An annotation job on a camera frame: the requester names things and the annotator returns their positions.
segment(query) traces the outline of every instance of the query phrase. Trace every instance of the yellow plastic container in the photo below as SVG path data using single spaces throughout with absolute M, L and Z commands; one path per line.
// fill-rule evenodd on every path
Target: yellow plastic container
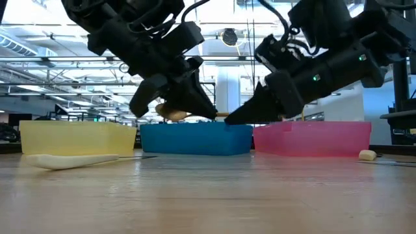
M 131 155 L 136 131 L 110 122 L 20 122 L 21 148 L 26 155 Z

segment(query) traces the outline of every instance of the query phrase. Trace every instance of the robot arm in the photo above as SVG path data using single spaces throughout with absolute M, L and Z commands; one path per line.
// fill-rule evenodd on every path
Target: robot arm
M 185 16 L 206 2 L 186 9 L 169 32 L 185 7 L 183 0 L 62 0 L 70 19 L 90 33 L 90 51 L 102 55 L 108 49 L 129 66 L 130 75 L 144 78 L 130 102 L 133 114 L 142 117 L 148 104 L 161 97 L 166 108 L 214 119 L 216 109 L 199 82 L 203 59 L 184 56 L 204 41 L 200 28 Z
M 184 54 L 204 41 L 199 27 L 186 22 L 171 32 L 183 0 L 62 0 L 69 17 L 87 30 L 88 48 L 97 55 L 106 49 L 129 66 L 131 75 L 144 80 L 133 96 L 130 109 L 141 117 L 157 97 L 168 109 L 213 119 L 216 109 L 202 90 L 199 56 Z M 265 86 L 257 85 L 253 98 L 231 113 L 226 122 L 247 124 L 280 121 L 300 114 L 304 105 L 361 80 L 364 87 L 380 87 L 386 66 L 406 59 L 416 48 L 416 25 L 382 0 L 366 0 L 365 10 L 351 18 L 343 0 L 300 0 L 289 12 L 291 25 L 265 0 L 258 0 L 282 21 L 285 33 L 277 40 L 267 36 L 255 50 L 255 59 L 272 73 Z M 303 32 L 310 47 L 294 39 Z M 303 47 L 309 55 L 304 55 Z M 319 49 L 326 52 L 317 55 Z
M 383 66 L 406 59 L 416 48 L 416 25 L 393 10 L 416 5 L 366 0 L 364 11 L 351 18 L 342 0 L 301 0 L 289 12 L 288 26 L 264 0 L 259 2 L 282 20 L 286 32 L 280 40 L 266 37 L 255 50 L 255 59 L 272 73 L 265 77 L 266 86 L 258 84 L 253 97 L 225 119 L 228 124 L 291 118 L 305 104 L 360 80 L 365 88 L 381 87 Z M 311 55 L 327 51 L 303 55 L 299 47 L 307 46 L 289 36 L 300 31 L 316 49 Z

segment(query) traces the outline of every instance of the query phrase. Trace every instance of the table surface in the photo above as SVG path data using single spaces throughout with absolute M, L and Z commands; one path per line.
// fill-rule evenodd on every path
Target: table surface
M 355 160 L 159 155 L 52 172 L 0 155 L 0 233 L 415 233 L 416 168 Z

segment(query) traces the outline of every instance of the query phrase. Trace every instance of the blue plastic container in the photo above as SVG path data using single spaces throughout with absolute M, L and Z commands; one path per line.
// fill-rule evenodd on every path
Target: blue plastic container
M 249 153 L 253 127 L 224 122 L 151 124 L 140 126 L 148 153 L 238 155 Z

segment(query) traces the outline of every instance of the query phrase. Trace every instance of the white column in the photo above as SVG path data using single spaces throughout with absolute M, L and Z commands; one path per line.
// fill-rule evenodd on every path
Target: white column
M 216 109 L 219 112 L 231 113 L 239 107 L 240 68 L 238 66 L 220 66 L 216 76 Z

